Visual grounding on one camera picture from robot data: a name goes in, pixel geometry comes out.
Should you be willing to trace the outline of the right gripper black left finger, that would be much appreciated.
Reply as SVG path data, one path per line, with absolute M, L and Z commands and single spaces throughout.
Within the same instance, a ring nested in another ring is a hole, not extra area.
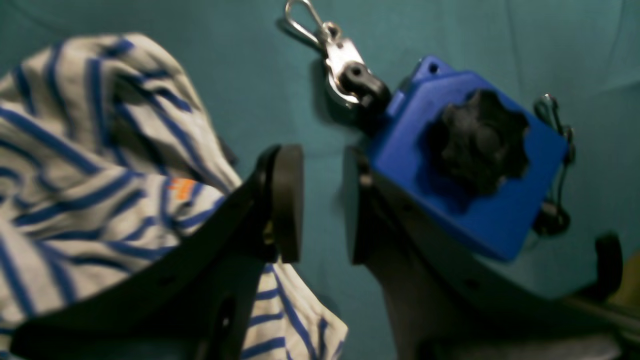
M 249 180 L 143 271 L 13 335 L 25 360 L 237 360 L 265 264 L 298 262 L 301 145 L 263 151 Z

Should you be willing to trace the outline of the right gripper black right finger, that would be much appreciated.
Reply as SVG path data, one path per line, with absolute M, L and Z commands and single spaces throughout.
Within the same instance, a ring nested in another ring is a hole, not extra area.
M 398 360 L 637 360 L 639 316 L 587 293 L 547 300 L 455 241 L 363 150 L 345 149 L 350 261 L 382 288 Z

